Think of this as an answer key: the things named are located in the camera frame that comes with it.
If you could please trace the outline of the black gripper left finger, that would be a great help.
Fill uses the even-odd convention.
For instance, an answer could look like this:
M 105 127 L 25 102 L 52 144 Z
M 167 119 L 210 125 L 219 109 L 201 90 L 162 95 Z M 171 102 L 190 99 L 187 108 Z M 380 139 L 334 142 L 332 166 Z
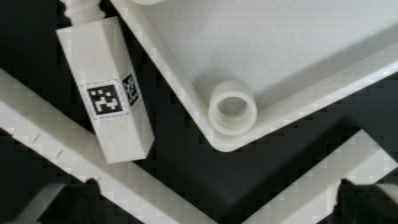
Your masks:
M 48 184 L 11 224 L 105 224 L 96 180 Z

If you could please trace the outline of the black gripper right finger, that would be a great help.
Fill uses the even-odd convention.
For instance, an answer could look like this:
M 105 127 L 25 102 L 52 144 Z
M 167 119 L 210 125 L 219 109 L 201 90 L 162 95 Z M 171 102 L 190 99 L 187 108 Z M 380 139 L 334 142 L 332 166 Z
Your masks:
M 355 184 L 341 181 L 336 224 L 398 224 L 398 185 L 393 183 Z

